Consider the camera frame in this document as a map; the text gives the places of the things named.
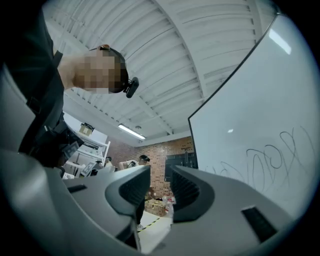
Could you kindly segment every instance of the fluorescent light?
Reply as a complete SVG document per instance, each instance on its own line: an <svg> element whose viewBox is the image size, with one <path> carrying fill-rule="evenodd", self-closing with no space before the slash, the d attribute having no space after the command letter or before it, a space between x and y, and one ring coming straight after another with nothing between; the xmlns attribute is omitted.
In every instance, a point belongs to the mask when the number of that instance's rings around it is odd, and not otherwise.
<svg viewBox="0 0 320 256"><path fill-rule="evenodd" d="M282 49L284 49L284 51L287 53L287 54L291 54L291 47L290 45L285 41L283 40L283 38L277 33L275 32L272 28L270 29L270 32L269 32L269 37L278 45L280 46Z"/></svg>
<svg viewBox="0 0 320 256"><path fill-rule="evenodd" d="M130 134L132 134L132 135L134 135L134 136L136 136L136 137L138 137L139 139L142 139L142 140L145 139L145 137L143 137L142 135L136 133L136 132L133 131L133 130L130 130L129 128L123 126L122 124L119 124L118 127L119 127L120 129L122 129L122 130L124 130L124 131L126 131L126 132L128 132L128 133L130 133Z"/></svg>

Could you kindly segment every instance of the red brick wall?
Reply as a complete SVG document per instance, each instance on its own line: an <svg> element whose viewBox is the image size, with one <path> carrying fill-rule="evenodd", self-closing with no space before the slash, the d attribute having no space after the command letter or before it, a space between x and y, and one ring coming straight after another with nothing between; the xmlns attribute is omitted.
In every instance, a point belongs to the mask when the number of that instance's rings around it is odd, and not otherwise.
<svg viewBox="0 0 320 256"><path fill-rule="evenodd" d="M151 165L151 186L156 193L156 197L172 195L170 182L165 182L166 156L183 154L188 148L190 153L194 152L194 145L191 137L176 139L159 144L132 147L114 138L107 138L110 141L108 156L112 157L112 163L118 167L119 162L128 160L138 160L142 154L150 158Z"/></svg>

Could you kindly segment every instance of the gray plastic device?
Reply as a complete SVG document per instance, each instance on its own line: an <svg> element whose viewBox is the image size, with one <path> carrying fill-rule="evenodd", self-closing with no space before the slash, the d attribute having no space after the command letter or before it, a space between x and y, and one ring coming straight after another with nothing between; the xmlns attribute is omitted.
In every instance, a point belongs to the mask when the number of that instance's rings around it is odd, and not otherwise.
<svg viewBox="0 0 320 256"><path fill-rule="evenodd" d="M90 175L92 170L99 170L99 169L101 169L101 167L97 162L90 162L83 168L80 174L84 177L87 177Z"/></svg>
<svg viewBox="0 0 320 256"><path fill-rule="evenodd" d="M18 153L34 115L2 72L0 134L7 136L0 141L0 184L17 221L51 255L141 255L135 209L148 191L150 166L62 180ZM152 255L267 255L293 226L286 212L240 181L171 168L173 224Z"/></svg>

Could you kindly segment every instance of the cardboard box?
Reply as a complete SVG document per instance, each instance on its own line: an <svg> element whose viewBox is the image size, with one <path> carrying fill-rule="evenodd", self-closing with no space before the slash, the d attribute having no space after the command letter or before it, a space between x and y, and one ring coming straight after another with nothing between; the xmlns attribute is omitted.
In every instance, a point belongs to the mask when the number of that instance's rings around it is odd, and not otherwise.
<svg viewBox="0 0 320 256"><path fill-rule="evenodd" d="M91 135L95 128L87 123L82 123L79 132L84 135Z"/></svg>
<svg viewBox="0 0 320 256"><path fill-rule="evenodd" d="M166 204L162 201L151 199L145 202L144 210L148 213L163 217L166 215Z"/></svg>

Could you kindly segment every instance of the shelf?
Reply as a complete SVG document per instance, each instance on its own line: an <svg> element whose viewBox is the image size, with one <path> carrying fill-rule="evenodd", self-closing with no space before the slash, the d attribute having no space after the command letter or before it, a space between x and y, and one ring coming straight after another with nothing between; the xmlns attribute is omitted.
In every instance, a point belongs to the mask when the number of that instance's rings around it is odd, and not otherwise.
<svg viewBox="0 0 320 256"><path fill-rule="evenodd" d="M76 153L79 153L79 154L86 156L86 157L91 157L91 158L95 158L95 159L103 159L103 157L101 155L92 154L92 153L86 152L80 148L78 148Z"/></svg>
<svg viewBox="0 0 320 256"><path fill-rule="evenodd" d="M70 166L73 166L73 167L77 167L77 168L79 168L79 169L84 169L84 168L85 168L85 166L82 166L82 165L79 165L79 164L75 164L75 163L70 162L70 161L66 161L65 163L66 163L67 165L70 165Z"/></svg>
<svg viewBox="0 0 320 256"><path fill-rule="evenodd" d="M92 139L92 138L89 138L87 135L84 135L83 133L81 132L78 132L76 131L76 134L84 141L87 141L88 143L90 144L94 144L94 145L97 145L99 147L107 147L108 145L103 143L103 142L99 142L95 139Z"/></svg>

